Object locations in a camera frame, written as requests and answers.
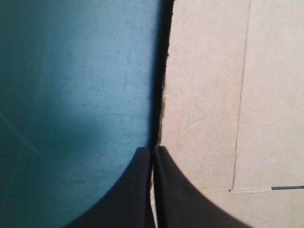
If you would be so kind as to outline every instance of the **cardboard box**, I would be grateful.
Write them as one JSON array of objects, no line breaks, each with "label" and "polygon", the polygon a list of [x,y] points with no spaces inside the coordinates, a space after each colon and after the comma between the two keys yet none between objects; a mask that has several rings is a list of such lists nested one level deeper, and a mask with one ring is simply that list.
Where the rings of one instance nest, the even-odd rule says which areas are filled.
[{"label": "cardboard box", "polygon": [[304,227],[304,2],[175,1],[161,145],[256,228]]}]

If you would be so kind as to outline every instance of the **cardboard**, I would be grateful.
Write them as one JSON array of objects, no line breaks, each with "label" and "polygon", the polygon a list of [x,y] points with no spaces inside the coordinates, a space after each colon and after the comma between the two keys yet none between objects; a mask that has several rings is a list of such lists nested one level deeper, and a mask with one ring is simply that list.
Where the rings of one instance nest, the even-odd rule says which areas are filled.
[{"label": "cardboard", "polygon": [[161,145],[212,202],[303,227],[304,2],[175,1]]}]

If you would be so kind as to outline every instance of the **crease line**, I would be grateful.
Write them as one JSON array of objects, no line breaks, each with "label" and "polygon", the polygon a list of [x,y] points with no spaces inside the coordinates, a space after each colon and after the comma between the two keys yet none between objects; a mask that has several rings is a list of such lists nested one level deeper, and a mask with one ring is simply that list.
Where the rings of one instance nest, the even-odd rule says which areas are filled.
[{"label": "crease line", "polygon": [[246,64],[246,50],[247,50],[247,38],[248,38],[248,27],[249,27],[249,17],[250,17],[250,7],[251,7],[251,0],[248,3],[248,13],[247,13],[247,28],[246,28],[246,38],[245,38],[245,48],[244,48],[244,61],[243,61],[243,70],[242,70],[242,79],[241,79],[241,90],[240,90],[240,97],[239,97],[239,107],[238,107],[238,115],[237,115],[237,135],[236,135],[236,144],[234,149],[234,164],[233,164],[233,176],[232,176],[232,183],[231,183],[231,190],[233,190],[235,177],[236,177],[236,166],[237,166],[237,149],[238,149],[238,129],[239,129],[239,117],[241,113],[241,105],[242,105],[242,94],[243,94],[243,82],[244,82],[244,72],[245,72],[245,64]]},{"label": "crease line", "polygon": [[0,119],[2,119],[2,121],[8,126],[10,131],[14,133],[14,135],[21,141],[22,144],[24,144],[26,147],[32,150],[36,155],[42,158],[40,152],[26,138],[24,138],[20,134],[20,132],[9,122],[9,120],[5,117],[5,115],[1,110],[0,110]]}]

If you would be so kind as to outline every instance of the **teal panel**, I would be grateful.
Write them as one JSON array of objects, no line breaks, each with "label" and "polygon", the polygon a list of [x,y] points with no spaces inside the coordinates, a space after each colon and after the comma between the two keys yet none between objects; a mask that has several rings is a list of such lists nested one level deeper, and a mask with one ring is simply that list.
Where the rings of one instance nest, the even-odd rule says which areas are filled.
[{"label": "teal panel", "polygon": [[0,226],[55,228],[149,140],[160,1],[0,0]]}]

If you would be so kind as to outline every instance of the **gap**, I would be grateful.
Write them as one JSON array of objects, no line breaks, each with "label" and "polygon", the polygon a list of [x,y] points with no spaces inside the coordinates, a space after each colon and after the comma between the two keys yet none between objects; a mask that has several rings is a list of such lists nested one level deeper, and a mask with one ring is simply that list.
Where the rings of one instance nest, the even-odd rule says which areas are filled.
[{"label": "gap", "polygon": [[158,24],[157,48],[154,60],[153,82],[152,82],[152,110],[150,122],[149,147],[154,151],[161,137],[161,111],[162,92],[169,48],[169,37],[171,30],[171,20],[173,14],[174,0],[162,0],[160,5],[160,22]]}]

